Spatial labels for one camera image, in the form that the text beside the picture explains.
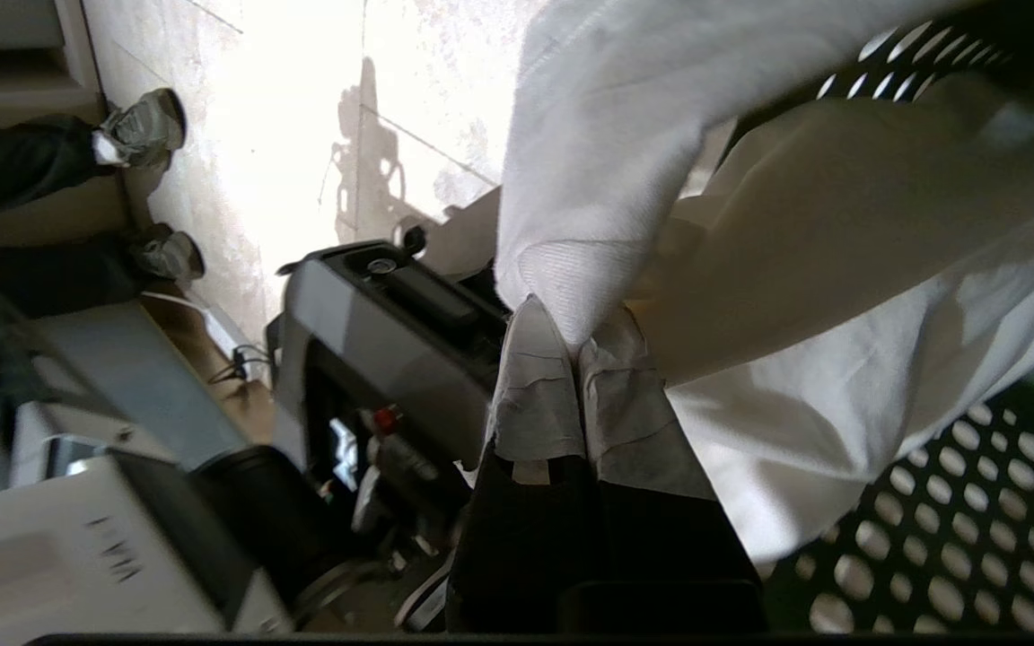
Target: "dark pants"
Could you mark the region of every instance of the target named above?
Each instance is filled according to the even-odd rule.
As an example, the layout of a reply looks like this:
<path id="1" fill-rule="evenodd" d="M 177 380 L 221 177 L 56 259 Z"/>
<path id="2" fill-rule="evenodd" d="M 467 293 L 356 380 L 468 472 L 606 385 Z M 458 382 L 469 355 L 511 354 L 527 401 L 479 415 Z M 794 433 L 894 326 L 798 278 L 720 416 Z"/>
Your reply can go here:
<path id="1" fill-rule="evenodd" d="M 1 128 L 0 210 L 110 173 L 94 160 L 93 130 L 66 115 Z M 0 248 L 0 294 L 31 317 L 123 302 L 135 297 L 147 279 L 118 235 Z"/>

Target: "gray sneaker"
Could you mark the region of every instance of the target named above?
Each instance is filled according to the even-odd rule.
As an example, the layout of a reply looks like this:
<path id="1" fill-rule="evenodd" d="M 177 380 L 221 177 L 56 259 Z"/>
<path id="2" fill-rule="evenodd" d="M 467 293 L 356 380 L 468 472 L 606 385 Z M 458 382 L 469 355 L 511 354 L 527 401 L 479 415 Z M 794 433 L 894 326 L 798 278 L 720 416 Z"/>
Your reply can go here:
<path id="1" fill-rule="evenodd" d="M 125 111 L 115 111 L 98 129 L 134 167 L 163 162 L 186 139 L 181 102 L 169 87 L 141 95 Z"/>
<path id="2" fill-rule="evenodd" d="M 194 239 L 181 232 L 132 249 L 132 256 L 144 271 L 170 281 L 196 281 L 206 274 L 206 265 Z"/>

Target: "person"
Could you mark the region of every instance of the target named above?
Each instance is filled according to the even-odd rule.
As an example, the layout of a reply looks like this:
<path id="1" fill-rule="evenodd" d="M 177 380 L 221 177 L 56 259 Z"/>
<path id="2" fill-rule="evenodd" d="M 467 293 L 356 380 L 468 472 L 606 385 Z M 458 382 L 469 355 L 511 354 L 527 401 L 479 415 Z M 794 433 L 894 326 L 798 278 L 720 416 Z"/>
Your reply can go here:
<path id="1" fill-rule="evenodd" d="M 0 210 L 116 168 L 163 163 L 185 136 L 180 100 L 165 87 L 115 111 L 99 126 L 60 114 L 0 128 Z M 204 274 L 193 239 L 165 225 L 134 236 L 107 233 L 81 242 L 0 248 L 0 294 L 30 317 L 122 302 L 155 278 L 188 282 Z"/>

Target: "tiled floor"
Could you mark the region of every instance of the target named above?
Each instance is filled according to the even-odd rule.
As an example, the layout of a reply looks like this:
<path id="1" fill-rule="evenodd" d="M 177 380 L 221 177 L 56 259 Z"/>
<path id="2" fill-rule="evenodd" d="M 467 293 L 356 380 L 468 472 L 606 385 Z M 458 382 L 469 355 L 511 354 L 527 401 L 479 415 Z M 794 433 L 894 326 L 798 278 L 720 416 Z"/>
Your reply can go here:
<path id="1" fill-rule="evenodd" d="M 262 339 L 284 263 L 495 187 L 544 3 L 85 0 L 107 97 L 170 85 L 186 107 L 172 166 L 127 176 L 135 216 L 192 235 L 193 288 Z"/>

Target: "white cloth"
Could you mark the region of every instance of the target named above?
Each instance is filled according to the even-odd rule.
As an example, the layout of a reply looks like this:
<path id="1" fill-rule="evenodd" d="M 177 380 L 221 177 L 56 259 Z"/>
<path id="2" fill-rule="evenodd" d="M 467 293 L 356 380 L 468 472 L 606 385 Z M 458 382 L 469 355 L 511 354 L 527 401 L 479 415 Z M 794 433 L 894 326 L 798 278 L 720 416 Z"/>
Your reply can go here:
<path id="1" fill-rule="evenodd" d="M 812 540 L 1034 365 L 1034 107 L 969 79 L 916 105 L 809 105 L 665 218 L 707 126 L 952 4 L 559 3 L 530 29 L 501 298 L 538 296 L 578 348 L 636 283 L 673 409 L 755 560 Z"/>
<path id="2" fill-rule="evenodd" d="M 1034 106 L 818 101 L 681 201 L 631 304 L 758 561 L 1034 367 Z"/>
<path id="3" fill-rule="evenodd" d="M 567 0 L 529 25 L 510 124 L 497 290 L 570 347 L 619 306 L 705 131 L 962 0 Z"/>

